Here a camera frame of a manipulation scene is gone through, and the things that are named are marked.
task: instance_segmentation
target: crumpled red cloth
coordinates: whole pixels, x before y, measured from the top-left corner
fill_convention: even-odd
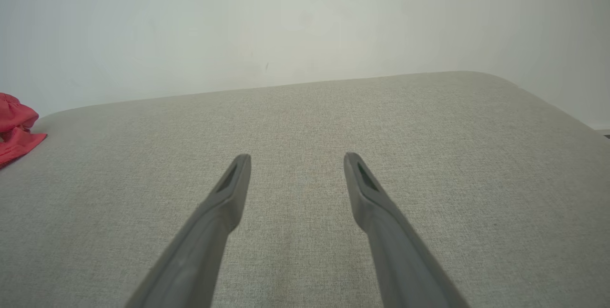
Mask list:
[[[27,154],[46,134],[30,134],[39,115],[15,97],[0,92],[0,169]]]

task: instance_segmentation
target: white wall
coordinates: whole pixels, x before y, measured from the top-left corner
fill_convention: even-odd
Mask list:
[[[471,70],[610,128],[610,0],[0,0],[0,13],[0,91],[41,115]]]

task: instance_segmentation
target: red fabric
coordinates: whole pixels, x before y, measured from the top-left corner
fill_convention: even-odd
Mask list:
[[[37,119],[34,110],[0,92],[0,169],[44,140],[46,134],[30,134]]]

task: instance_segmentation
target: red cloth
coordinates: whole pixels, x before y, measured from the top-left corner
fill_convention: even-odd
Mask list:
[[[0,168],[30,152],[46,134],[30,134],[38,114],[18,99],[0,92]]]

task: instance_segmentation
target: gray fabric surface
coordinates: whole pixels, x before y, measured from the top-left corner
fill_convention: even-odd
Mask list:
[[[90,106],[0,171],[0,306],[120,306],[236,154],[216,307],[381,306],[359,153],[473,307],[610,305],[610,141],[506,80],[447,72]]]

